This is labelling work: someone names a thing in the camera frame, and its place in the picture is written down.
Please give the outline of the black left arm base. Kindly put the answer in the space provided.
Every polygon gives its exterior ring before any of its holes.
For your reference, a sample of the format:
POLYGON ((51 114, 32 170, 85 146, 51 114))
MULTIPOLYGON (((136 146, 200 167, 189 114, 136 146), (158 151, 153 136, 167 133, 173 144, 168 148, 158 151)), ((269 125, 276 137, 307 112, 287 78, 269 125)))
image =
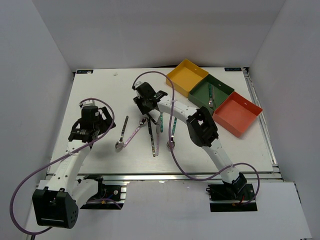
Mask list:
POLYGON ((106 183, 101 175, 86 175, 84 180, 94 180, 98 190, 81 209, 83 210, 120 210, 125 201, 126 187, 117 183, 106 183))

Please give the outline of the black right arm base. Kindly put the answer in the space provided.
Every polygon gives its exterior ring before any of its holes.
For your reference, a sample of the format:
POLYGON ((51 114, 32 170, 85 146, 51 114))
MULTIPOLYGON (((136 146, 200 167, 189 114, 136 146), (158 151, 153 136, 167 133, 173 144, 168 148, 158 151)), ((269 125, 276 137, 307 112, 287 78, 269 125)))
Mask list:
POLYGON ((223 184, 209 184, 205 189, 209 196, 212 213, 257 212, 255 191, 252 184, 247 184, 235 196, 223 184))

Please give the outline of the fork with black patterned handle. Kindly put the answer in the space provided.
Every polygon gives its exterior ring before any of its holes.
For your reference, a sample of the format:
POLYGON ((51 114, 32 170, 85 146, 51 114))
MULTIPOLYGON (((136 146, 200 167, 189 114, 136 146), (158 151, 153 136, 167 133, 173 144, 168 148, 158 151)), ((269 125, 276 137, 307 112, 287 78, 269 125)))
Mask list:
POLYGON ((149 113, 147 113, 146 115, 148 116, 149 120, 150 120, 154 125, 157 125, 157 121, 156 121, 149 113))

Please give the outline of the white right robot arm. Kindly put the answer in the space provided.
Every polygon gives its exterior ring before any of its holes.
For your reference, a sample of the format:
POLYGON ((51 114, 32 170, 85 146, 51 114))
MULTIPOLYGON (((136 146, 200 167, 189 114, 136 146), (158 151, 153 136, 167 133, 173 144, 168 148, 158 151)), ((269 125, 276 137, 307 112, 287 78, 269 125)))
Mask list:
POLYGON ((133 99, 142 114, 152 110, 172 114, 186 124, 191 141, 202 148, 220 171, 226 195, 236 200, 244 193, 247 180, 233 165, 219 140, 216 126, 206 107, 191 107, 173 100, 166 92, 156 92, 148 82, 138 81, 133 85, 137 96, 133 99))

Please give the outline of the fork with green handle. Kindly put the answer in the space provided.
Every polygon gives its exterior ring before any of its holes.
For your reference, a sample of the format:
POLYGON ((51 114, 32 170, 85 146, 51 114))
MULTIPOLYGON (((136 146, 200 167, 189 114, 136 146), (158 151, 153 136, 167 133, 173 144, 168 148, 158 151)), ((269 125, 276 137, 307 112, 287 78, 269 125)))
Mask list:
POLYGON ((214 108, 215 105, 214 105, 214 91, 213 91, 213 86, 211 83, 208 84, 208 94, 209 94, 209 107, 210 108, 214 108))

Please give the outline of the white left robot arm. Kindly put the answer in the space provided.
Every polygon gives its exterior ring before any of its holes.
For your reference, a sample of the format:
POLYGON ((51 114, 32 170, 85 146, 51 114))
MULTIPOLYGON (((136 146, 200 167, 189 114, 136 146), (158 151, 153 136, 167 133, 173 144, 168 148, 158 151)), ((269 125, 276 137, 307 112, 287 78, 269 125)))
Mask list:
POLYGON ((105 196, 106 187, 97 177, 77 181, 80 168, 92 150, 93 142, 114 128, 112 116, 106 107, 84 104, 81 117, 71 128, 66 159, 42 189, 36 189, 32 203, 39 226, 71 229, 76 224, 79 209, 93 197, 105 196))

